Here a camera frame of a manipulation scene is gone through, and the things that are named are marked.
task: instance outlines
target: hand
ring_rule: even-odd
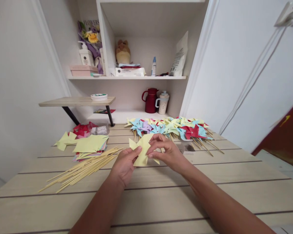
[[[141,151],[141,146],[137,147],[135,150],[128,148],[121,151],[112,167],[110,176],[120,179],[124,184],[124,187],[126,187],[129,184],[133,170],[135,169],[133,163],[136,161]]]
[[[178,147],[162,134],[154,134],[150,142],[151,147],[147,151],[149,158],[155,158],[163,161],[179,174],[183,174],[193,165],[183,156]],[[156,148],[164,148],[165,153],[154,151]]]

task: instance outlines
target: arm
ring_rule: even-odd
[[[134,151],[125,149],[120,152],[109,176],[70,230],[70,234],[109,233],[121,195],[130,182],[134,170],[133,163],[141,150],[142,148],[138,147]]]
[[[172,141],[161,134],[156,134],[150,144],[151,147],[147,152],[148,157],[162,160],[187,180],[219,233],[274,233],[259,218],[193,166]],[[156,148],[164,148],[165,153],[153,152]]]

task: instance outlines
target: red thermos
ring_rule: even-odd
[[[156,89],[156,88],[148,88],[147,91],[143,92],[142,101],[144,101],[146,103],[146,109],[145,109],[146,113],[153,114],[156,112],[155,101],[157,99],[157,95],[156,95],[157,91],[158,91],[158,89]],[[147,92],[146,99],[143,100],[143,96],[146,92]]]

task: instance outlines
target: left hand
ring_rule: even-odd
[[[133,163],[136,161],[136,158],[141,151],[142,147],[139,146],[135,150],[128,148],[120,152],[112,167],[110,176],[120,179],[124,184],[124,187],[126,187],[129,184],[133,170],[135,169]]]

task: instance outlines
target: pink box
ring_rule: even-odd
[[[91,76],[91,73],[99,73],[98,68],[89,65],[69,66],[73,76]]]

